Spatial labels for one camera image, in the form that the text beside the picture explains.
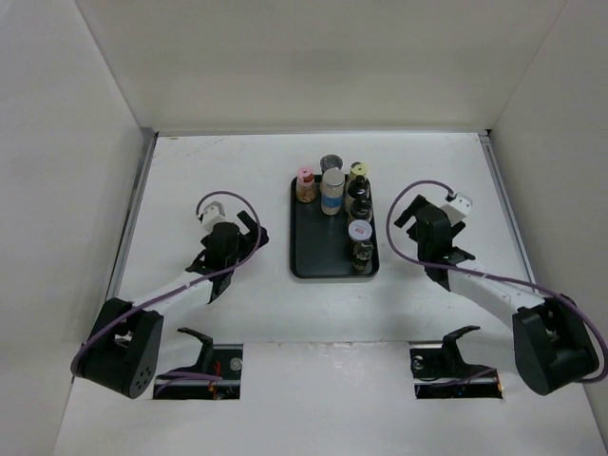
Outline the black knob cap bottle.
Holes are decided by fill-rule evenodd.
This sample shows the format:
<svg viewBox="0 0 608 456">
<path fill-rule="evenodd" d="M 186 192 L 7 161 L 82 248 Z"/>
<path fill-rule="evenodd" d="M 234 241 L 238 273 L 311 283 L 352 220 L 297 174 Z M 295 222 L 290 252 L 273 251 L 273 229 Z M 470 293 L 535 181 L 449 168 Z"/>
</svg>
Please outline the black knob cap bottle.
<svg viewBox="0 0 608 456">
<path fill-rule="evenodd" d="M 371 200 L 365 197 L 355 199 L 351 204 L 348 220 L 364 220 L 370 222 L 373 216 Z"/>
</svg>

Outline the tall dark pepper grinder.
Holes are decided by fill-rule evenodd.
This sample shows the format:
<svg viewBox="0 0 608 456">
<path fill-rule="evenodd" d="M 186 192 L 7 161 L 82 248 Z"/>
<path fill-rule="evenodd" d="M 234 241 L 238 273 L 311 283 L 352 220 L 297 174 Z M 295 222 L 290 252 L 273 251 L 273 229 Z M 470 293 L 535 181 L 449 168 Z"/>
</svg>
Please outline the tall dark pepper grinder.
<svg viewBox="0 0 608 456">
<path fill-rule="evenodd" d="M 370 240 L 358 241 L 354 244 L 352 253 L 352 267 L 356 272 L 364 272 L 367 268 L 374 252 L 373 244 Z"/>
</svg>

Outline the black cap spice bottle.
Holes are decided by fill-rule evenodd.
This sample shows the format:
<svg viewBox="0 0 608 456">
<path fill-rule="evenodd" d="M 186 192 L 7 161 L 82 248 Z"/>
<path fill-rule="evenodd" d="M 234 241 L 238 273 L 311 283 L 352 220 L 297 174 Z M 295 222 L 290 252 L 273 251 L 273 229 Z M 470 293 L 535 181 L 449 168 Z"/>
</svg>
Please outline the black cap spice bottle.
<svg viewBox="0 0 608 456">
<path fill-rule="evenodd" d="M 353 178 L 347 188 L 347 198 L 350 201 L 368 199 L 370 197 L 370 183 L 364 176 Z"/>
</svg>

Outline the pink cap spice bottle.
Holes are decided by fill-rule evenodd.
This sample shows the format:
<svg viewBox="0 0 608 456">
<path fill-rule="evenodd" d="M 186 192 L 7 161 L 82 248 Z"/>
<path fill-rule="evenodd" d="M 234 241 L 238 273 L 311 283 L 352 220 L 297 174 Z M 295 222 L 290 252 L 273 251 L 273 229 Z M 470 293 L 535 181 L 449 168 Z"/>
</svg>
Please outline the pink cap spice bottle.
<svg viewBox="0 0 608 456">
<path fill-rule="evenodd" d="M 300 167 L 296 175 L 296 199 L 302 203 L 313 202 L 316 198 L 314 171 L 310 166 Z"/>
</svg>

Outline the silver lid blue label jar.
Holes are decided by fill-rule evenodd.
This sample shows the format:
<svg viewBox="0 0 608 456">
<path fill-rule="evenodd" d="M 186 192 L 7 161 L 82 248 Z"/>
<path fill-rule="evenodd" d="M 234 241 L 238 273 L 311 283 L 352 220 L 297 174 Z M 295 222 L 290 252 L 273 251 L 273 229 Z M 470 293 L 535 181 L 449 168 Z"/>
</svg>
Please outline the silver lid blue label jar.
<svg viewBox="0 0 608 456">
<path fill-rule="evenodd" d="M 340 212 L 344 194 L 346 176 L 338 168 L 331 168 L 324 172 L 320 183 L 321 210 L 327 216 L 334 216 Z"/>
</svg>

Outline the yellow cap spice bottle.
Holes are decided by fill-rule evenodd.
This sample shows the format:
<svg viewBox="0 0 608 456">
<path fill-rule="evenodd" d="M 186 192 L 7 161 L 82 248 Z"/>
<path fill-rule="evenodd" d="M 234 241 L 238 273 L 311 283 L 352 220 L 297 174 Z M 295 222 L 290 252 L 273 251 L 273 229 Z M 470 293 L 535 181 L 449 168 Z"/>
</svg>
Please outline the yellow cap spice bottle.
<svg viewBox="0 0 608 456">
<path fill-rule="evenodd" d="M 368 171 L 369 168 L 367 167 L 367 165 L 365 163 L 362 162 L 355 162 L 351 165 L 350 168 L 350 179 L 356 179 L 358 177 L 363 177 L 364 179 L 367 177 L 368 175 Z"/>
</svg>

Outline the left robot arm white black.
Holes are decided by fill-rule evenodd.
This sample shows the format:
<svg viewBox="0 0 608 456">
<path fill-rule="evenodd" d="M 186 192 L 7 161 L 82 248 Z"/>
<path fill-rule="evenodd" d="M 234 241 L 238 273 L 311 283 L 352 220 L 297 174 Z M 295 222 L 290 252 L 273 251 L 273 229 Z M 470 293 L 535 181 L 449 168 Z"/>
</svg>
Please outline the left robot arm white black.
<svg viewBox="0 0 608 456">
<path fill-rule="evenodd" d="M 201 240 L 203 250 L 157 294 L 138 302 L 107 300 L 71 362 L 72 374 L 127 398 L 139 398 L 158 366 L 165 314 L 172 309 L 188 313 L 180 302 L 199 290 L 208 304 L 214 302 L 230 286 L 234 271 L 269 242 L 255 210 L 241 211 L 237 218 L 245 233 L 223 216 L 214 219 Z"/>
</svg>

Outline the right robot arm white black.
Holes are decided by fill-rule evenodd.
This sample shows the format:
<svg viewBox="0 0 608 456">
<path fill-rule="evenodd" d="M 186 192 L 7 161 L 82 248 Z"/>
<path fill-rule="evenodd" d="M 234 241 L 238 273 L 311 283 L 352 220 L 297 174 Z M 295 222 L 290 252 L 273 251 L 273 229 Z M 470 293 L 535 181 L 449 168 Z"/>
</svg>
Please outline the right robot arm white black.
<svg viewBox="0 0 608 456">
<path fill-rule="evenodd" d="M 472 201 L 451 193 L 437 206 L 417 196 L 386 227 L 406 229 L 417 245 L 412 263 L 445 290 L 501 320 L 513 334 L 514 360 L 523 382 L 538 395 L 607 376 L 607 344 L 573 300 L 539 285 L 490 274 L 471 253 L 455 246 Z"/>
</svg>

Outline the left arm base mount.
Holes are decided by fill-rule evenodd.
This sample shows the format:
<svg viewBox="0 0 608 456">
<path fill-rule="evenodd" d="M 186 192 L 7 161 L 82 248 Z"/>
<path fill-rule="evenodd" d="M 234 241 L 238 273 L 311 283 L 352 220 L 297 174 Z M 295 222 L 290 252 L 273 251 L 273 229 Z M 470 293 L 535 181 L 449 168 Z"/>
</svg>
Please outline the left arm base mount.
<svg viewBox="0 0 608 456">
<path fill-rule="evenodd" d="M 238 400 L 241 393 L 244 346 L 216 344 L 207 334 L 179 328 L 179 344 L 172 343 L 170 368 L 158 368 L 154 400 Z"/>
</svg>

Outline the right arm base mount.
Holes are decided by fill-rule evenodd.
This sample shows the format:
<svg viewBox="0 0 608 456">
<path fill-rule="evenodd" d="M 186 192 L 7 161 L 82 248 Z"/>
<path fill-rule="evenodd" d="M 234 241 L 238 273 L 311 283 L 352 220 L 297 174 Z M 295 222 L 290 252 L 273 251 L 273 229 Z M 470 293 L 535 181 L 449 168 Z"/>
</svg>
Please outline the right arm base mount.
<svg viewBox="0 0 608 456">
<path fill-rule="evenodd" d="M 418 400 L 503 398 L 498 370 L 467 363 L 459 349 L 458 341 L 479 329 L 468 325 L 449 332 L 439 341 L 409 345 L 410 371 Z"/>
</svg>

